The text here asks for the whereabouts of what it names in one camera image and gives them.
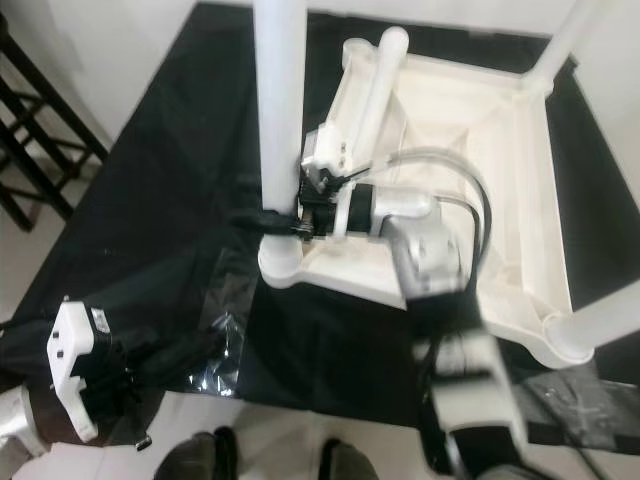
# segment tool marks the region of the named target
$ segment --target chair leg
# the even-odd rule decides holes
[[[0,143],[7,156],[16,164],[22,174],[45,198],[53,209],[64,220],[68,220],[73,214],[73,208],[60,194],[51,180],[44,174],[36,162],[29,156],[24,147],[15,139],[9,129],[0,123]]]
[[[25,215],[11,194],[7,192],[2,185],[0,185],[0,205],[9,214],[15,224],[20,227],[20,230],[30,232],[33,229],[33,223],[29,220],[29,217]]]
[[[51,140],[51,137],[42,129],[38,122],[32,115],[28,115],[27,108],[22,104],[18,96],[11,90],[9,85],[0,78],[0,99],[4,102],[11,113],[20,118],[23,126],[33,136],[33,139],[37,141],[45,152],[51,157],[56,165],[58,165],[63,172],[67,172],[73,167],[73,163],[62,153],[62,150]]]
[[[107,150],[102,146],[96,136],[91,133],[73,109],[53,88],[49,81],[40,73],[40,70],[31,62],[18,44],[9,37],[2,45],[2,51],[9,61],[20,71],[22,75],[35,87],[44,100],[51,105],[71,129],[80,137],[91,151],[104,162],[107,158]]]

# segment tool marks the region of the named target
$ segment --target black chair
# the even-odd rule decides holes
[[[7,21],[2,14],[0,14],[0,55],[4,55],[9,60],[35,91],[35,93],[15,91],[0,75],[0,101],[15,117],[10,124],[0,121],[0,149],[5,154],[4,158],[0,159],[0,172],[13,163],[36,190],[36,193],[33,193],[0,183],[0,206],[18,227],[30,231],[33,228],[33,222],[20,208],[15,197],[47,203],[64,220],[69,219],[73,208],[62,196],[61,190],[69,180],[80,175],[82,166],[92,155],[104,161],[107,150],[11,38]],[[45,107],[50,107],[80,141],[72,142],[51,137],[36,118],[36,115]],[[26,133],[26,136],[19,140],[16,136],[19,132]],[[26,147],[32,141],[36,141],[60,169],[61,175],[55,183],[27,153]],[[68,155],[71,151],[79,153],[79,157],[73,160],[71,155]]]

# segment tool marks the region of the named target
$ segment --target white vertical pole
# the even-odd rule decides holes
[[[553,79],[571,55],[584,27],[602,0],[575,0],[560,29],[553,36],[535,66],[524,75],[525,84],[553,84]]]
[[[550,319],[549,343],[572,359],[588,358],[594,348],[640,330],[640,281],[578,310]]]
[[[306,0],[255,0],[253,19],[262,208],[290,215],[297,208],[302,142]],[[258,253],[263,277],[276,287],[286,286],[301,259],[295,237],[266,235]]]

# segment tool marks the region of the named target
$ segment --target white pvc pipe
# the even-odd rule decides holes
[[[551,345],[572,359],[588,357],[594,348],[640,330],[640,281],[632,283],[573,315],[545,325]]]
[[[376,73],[354,142],[353,157],[356,164],[372,161],[371,156],[378,140],[389,98],[408,47],[409,36],[400,27],[387,29],[380,38]]]
[[[304,0],[253,6],[262,208],[291,214],[298,193],[307,39]]]
[[[576,0],[569,15],[553,36],[535,66],[525,75],[525,82],[552,84],[602,0]]]

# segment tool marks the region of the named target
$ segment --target white bracket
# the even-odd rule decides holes
[[[83,442],[97,437],[98,427],[89,418],[80,396],[86,382],[71,374],[78,357],[91,353],[93,343],[93,330],[84,303],[62,303],[47,342],[47,355],[56,395]]]

